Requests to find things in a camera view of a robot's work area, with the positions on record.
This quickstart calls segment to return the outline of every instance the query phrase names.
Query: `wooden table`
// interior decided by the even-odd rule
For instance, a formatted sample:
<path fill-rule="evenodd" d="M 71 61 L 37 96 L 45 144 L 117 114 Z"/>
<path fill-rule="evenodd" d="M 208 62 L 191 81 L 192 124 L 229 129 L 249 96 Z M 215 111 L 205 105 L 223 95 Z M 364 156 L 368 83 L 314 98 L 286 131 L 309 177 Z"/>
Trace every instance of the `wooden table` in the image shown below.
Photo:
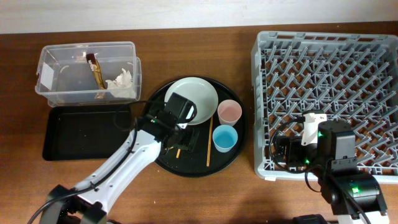
<path fill-rule="evenodd" d="M 104 162 L 42 159 L 51 108 L 34 86 L 44 46 L 134 42 L 142 62 L 142 99 L 176 77 L 215 78 L 240 97 L 253 124 L 250 51 L 262 30 L 398 35 L 398 22 L 0 35 L 1 223 L 26 223 L 57 184 L 73 187 Z M 122 223 L 266 223 L 321 213 L 336 220 L 322 196 L 303 181 L 268 182 L 253 167 L 250 125 L 244 151 L 227 169 L 189 179 L 151 164 L 122 193 L 109 217 Z M 397 186 L 382 185 L 382 190 L 391 223 L 397 223 Z"/>

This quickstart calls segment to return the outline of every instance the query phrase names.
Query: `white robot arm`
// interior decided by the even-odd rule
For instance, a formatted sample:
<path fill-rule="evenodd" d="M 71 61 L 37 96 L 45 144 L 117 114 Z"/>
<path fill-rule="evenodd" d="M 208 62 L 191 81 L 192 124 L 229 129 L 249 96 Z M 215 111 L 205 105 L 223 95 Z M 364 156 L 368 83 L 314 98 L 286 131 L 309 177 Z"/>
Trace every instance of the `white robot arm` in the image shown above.
<path fill-rule="evenodd" d="M 134 131 L 131 131 L 123 145 L 100 168 L 85 180 L 77 183 L 75 188 L 77 190 L 86 189 L 91 183 L 96 183 L 104 178 L 126 154 L 126 151 L 132 144 L 133 134 Z M 101 209 L 109 213 L 120 194 L 137 174 L 156 160 L 160 154 L 161 147 L 162 143 L 157 142 L 155 136 L 143 130 L 138 131 L 137 141 L 133 146 L 132 152 L 119 168 L 97 188 L 80 194 L 78 197 L 90 204 L 101 203 Z"/>
<path fill-rule="evenodd" d="M 163 148 L 193 147 L 190 143 L 198 134 L 195 129 L 187 128 L 187 123 L 196 113 L 193 102 L 173 93 L 164 108 L 150 110 L 136 121 L 135 129 L 122 146 L 85 180 L 71 190 L 56 186 L 29 224 L 40 212 L 43 212 L 40 224 L 76 223 L 68 215 L 75 212 L 83 214 L 80 223 L 107 223 L 107 214 L 120 194 L 143 168 L 158 158 Z"/>

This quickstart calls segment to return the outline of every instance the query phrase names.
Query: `clear plastic container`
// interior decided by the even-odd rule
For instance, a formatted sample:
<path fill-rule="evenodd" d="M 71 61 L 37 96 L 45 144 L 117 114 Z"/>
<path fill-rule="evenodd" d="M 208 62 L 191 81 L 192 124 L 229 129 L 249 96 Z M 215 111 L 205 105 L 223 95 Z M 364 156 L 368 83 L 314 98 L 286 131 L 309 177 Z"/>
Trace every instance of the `clear plastic container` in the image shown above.
<path fill-rule="evenodd" d="M 86 54 L 90 53 L 95 54 L 104 81 L 115 80 L 123 68 L 132 75 L 132 87 L 99 90 L 86 61 Z M 125 103 L 139 100 L 141 94 L 141 62 L 132 42 L 46 46 L 40 56 L 37 75 L 35 91 L 48 98 L 53 107 Z M 100 92 L 105 93 L 105 98 L 95 99 Z"/>

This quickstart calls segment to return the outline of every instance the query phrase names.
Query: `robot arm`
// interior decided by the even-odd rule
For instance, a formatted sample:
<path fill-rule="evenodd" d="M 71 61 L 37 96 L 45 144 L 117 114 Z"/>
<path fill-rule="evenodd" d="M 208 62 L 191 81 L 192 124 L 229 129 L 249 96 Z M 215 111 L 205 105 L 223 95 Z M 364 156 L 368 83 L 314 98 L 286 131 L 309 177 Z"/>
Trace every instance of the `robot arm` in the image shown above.
<path fill-rule="evenodd" d="M 85 180 L 75 185 L 77 190 L 85 189 L 91 183 L 96 183 L 110 172 L 110 170 L 122 159 L 132 144 L 134 131 L 130 132 L 129 137 L 124 144 L 95 172 L 89 175 Z M 161 142 L 155 141 L 155 137 L 143 130 L 137 132 L 137 141 L 127 159 L 120 167 L 111 174 L 97 188 L 78 195 L 84 201 L 95 204 L 102 204 L 102 210 L 109 213 L 113 204 L 118 199 L 124 189 L 141 172 L 143 168 L 154 162 L 160 154 Z"/>
<path fill-rule="evenodd" d="M 47 197 L 53 203 L 43 209 L 40 224 L 76 223 L 68 215 L 75 212 L 83 214 L 80 223 L 107 223 L 107 214 L 120 194 L 143 168 L 157 159 L 162 148 L 178 145 L 190 150 L 190 144 L 196 143 L 198 133 L 186 128 L 196 113 L 194 103 L 173 93 L 164 108 L 141 118 L 123 145 L 74 189 L 56 186 Z"/>
<path fill-rule="evenodd" d="M 327 121 L 322 111 L 303 113 L 301 144 L 298 138 L 277 137 L 276 151 L 288 167 L 306 166 L 318 177 L 322 197 L 340 224 L 389 223 L 387 205 L 377 180 L 360 172 L 355 157 L 355 135 L 346 121 Z M 319 217 L 297 217 L 295 223 L 323 223 Z"/>

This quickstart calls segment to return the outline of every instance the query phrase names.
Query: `black tray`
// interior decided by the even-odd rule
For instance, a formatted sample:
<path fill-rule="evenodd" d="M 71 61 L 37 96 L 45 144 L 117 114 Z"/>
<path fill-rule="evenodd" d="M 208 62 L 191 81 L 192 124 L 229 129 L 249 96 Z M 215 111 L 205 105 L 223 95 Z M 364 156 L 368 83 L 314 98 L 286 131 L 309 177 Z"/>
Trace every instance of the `black tray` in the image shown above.
<path fill-rule="evenodd" d="M 103 159 L 124 143 L 129 131 L 115 127 L 113 116 L 121 105 L 60 106 L 50 111 L 43 148 L 46 161 Z M 118 124 L 130 124 L 128 107 L 118 113 Z"/>
<path fill-rule="evenodd" d="M 205 77 L 198 78 L 202 78 L 214 86 L 218 94 L 218 104 L 220 104 L 224 100 L 237 101 L 242 106 L 242 117 L 233 126 L 238 132 L 238 141 L 229 152 L 222 153 L 217 151 L 217 149 L 214 147 L 213 142 L 211 142 L 209 167 L 206 166 L 206 161 L 210 119 L 202 124 L 191 126 L 200 131 L 200 135 L 193 152 L 181 151 L 180 157 L 177 159 L 177 150 L 172 149 L 166 155 L 160 155 L 159 158 L 156 160 L 156 163 L 163 169 L 183 177 L 204 177 L 223 170 L 225 167 L 230 165 L 243 150 L 248 132 L 248 122 L 246 114 L 244 112 L 243 104 L 239 100 L 239 98 L 233 93 L 233 91 L 216 80 Z M 164 101 L 164 96 L 167 90 L 176 81 L 177 80 L 174 80 L 157 90 L 149 98 L 149 101 Z M 144 114 L 147 113 L 151 109 L 151 107 L 151 105 L 147 105 L 144 108 Z M 216 112 L 213 115 L 213 130 L 219 125 L 220 122 L 218 120 Z"/>

